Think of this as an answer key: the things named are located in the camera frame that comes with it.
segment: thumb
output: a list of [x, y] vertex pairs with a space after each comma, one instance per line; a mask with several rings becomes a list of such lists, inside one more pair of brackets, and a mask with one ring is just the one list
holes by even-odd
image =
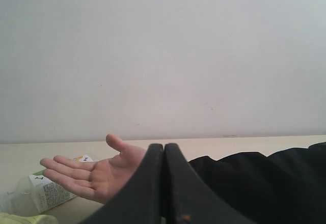
[[106, 136], [106, 143], [109, 145], [111, 148], [121, 152], [123, 151], [128, 144], [126, 144], [121, 138], [118, 136], [115, 136], [113, 134], [108, 134]]

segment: black sleeve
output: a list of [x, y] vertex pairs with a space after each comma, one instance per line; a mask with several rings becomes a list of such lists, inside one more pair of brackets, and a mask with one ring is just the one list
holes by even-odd
[[219, 197], [256, 223], [326, 223], [326, 143], [269, 157], [204, 156], [190, 164]]

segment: black curved object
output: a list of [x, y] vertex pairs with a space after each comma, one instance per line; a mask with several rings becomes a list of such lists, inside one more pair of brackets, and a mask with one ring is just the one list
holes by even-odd
[[174, 224], [255, 224], [219, 198], [186, 161], [177, 144], [165, 146], [172, 201], [167, 221]]
[[134, 175], [102, 208], [79, 224], [160, 223], [163, 146], [151, 144]]

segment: open palm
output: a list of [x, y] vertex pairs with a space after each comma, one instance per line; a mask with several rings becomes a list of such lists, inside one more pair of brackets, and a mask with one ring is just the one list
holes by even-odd
[[130, 179], [146, 152], [111, 134], [106, 142], [120, 154], [98, 162], [79, 162], [64, 156], [44, 158], [40, 161], [47, 168], [43, 175], [79, 197], [106, 203]]

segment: yellow object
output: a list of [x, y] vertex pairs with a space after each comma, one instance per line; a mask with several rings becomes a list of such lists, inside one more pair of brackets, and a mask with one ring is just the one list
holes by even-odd
[[51, 215], [22, 217], [0, 212], [0, 224], [58, 224], [58, 221]]

